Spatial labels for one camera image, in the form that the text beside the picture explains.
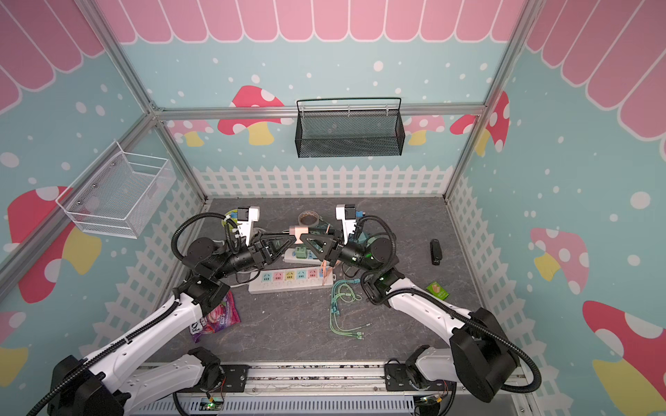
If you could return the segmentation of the green charger plug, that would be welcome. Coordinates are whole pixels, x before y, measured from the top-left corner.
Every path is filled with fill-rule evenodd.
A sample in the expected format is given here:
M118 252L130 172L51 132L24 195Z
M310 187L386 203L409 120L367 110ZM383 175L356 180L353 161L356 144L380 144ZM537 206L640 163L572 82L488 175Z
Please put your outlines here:
M307 259L308 249L306 247L297 247L295 249L295 257L299 259Z

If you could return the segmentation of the pink charger plug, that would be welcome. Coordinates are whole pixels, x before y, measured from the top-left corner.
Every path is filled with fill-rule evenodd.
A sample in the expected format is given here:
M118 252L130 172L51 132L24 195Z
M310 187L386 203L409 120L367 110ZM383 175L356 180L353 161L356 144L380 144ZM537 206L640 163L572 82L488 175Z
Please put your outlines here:
M289 234L293 235L296 239L296 244L302 244L301 236L308 234L309 228L304 225L293 225L289 229Z

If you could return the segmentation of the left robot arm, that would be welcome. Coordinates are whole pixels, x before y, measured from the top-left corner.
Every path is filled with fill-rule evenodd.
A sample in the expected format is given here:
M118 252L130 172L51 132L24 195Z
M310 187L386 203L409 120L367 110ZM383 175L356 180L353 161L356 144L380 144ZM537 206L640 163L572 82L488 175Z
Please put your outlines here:
M246 243L232 235L219 246L201 237L180 251L180 227L171 249L190 271L170 298L137 326L86 357L69 356L54 368L50 391L29 411L38 415L130 415L137 409L173 397L189 388L205 393L227 387L220 358L197 347L179 359L146 372L140 367L182 330L210 315L228 295L226 277L241 271L260 271L274 263L296 239L288 233L259 234Z

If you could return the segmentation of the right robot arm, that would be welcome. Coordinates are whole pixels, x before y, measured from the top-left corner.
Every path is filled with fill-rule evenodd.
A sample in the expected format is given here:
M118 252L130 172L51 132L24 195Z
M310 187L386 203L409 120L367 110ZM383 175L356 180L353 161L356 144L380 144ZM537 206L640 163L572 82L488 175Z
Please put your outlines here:
M509 341L493 313L447 303L397 270L399 260L393 234L367 246L331 235L308 233L300 239L319 260L360 270L360 284L371 303L412 317L445 341L448 351L440 353L426 347L415 356L413 368L417 376L427 381L460 383L486 403L499 391L527 395L541 388L539 366Z

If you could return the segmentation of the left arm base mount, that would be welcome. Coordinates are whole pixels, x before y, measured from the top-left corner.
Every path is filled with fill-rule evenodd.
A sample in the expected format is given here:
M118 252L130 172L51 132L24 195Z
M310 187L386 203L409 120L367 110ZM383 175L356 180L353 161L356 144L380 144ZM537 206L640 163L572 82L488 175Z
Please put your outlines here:
M218 364L207 366L203 376L190 388L180 390L183 393L244 393L249 379L247 365Z

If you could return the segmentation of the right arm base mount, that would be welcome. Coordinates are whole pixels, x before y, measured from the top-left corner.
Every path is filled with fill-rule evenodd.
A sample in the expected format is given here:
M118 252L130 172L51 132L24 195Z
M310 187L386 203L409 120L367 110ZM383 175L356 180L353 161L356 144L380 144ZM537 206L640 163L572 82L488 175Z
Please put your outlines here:
M444 392L449 391L451 382L429 381L415 366L390 360L383 366L385 388L389 392Z

